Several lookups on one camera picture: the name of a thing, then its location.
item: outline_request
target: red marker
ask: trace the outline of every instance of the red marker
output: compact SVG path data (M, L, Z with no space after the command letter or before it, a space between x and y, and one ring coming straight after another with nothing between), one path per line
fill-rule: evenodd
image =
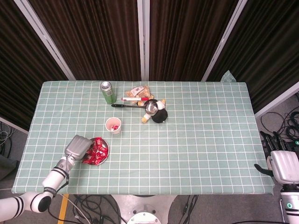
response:
M126 100L137 100L137 101L145 101L145 100L149 100L148 97L123 97L121 98L121 100L126 101Z

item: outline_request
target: paper cup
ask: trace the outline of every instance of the paper cup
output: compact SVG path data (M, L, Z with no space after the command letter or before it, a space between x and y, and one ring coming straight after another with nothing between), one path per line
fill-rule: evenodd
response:
M112 129L114 125L118 125L118 128L116 130ZM106 121L105 127L110 133L118 134L119 132L121 132L121 120L119 118L109 118Z

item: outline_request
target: floor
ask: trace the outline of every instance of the floor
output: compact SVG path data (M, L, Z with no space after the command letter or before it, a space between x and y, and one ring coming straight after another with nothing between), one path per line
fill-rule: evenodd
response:
M274 108L273 112L278 112L284 116L296 106L299 106L296 96L292 96L282 104ZM260 118L256 120L260 131L266 131L261 125ZM275 114L267 114L263 117L264 125L269 129L276 131L280 128L282 120ZM11 158L13 160L20 160L22 151L26 143L27 135L16 131L12 136L13 148ZM11 193L11 188L14 183L16 172L0 181L0 198L7 198L15 196ZM281 187L276 184L274 188L274 195L200 195L198 202L192 212L190 223L191 224L230 224L233 222L244 220L270 220L282 221L280 208L279 208L279 192ZM110 196L106 196L110 203L114 203ZM178 224L182 215L184 205L188 196L177 196L171 205L169 212L169 224ZM70 195L72 201L75 200L74 195ZM98 196L91 196L91 201L99 203ZM101 209L102 214L110 216L117 223L116 213L113 211L107 200L102 199ZM56 217L59 216L61 208L62 197L56 196L51 204L50 210ZM65 219L77 221L72 213L72 205L68 203L66 209ZM5 224L54 224L57 220L52 218L48 212L43 214L36 214L29 211L14 220L8 220Z

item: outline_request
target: aluminum can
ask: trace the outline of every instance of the aluminum can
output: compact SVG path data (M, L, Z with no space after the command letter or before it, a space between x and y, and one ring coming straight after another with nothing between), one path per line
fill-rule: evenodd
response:
M108 104L114 104L116 102L115 93L112 90L112 85L110 82L102 82L100 85L103 96Z

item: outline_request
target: curtain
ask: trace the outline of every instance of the curtain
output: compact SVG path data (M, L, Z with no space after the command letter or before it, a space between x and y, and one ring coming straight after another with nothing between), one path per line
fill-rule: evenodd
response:
M248 1L208 81L230 70L258 112L299 81L299 1Z
M136 0L29 0L78 80L141 80Z
M13 1L0 1L0 117L28 130L43 82L66 80Z
M237 0L151 0L149 79L200 81Z

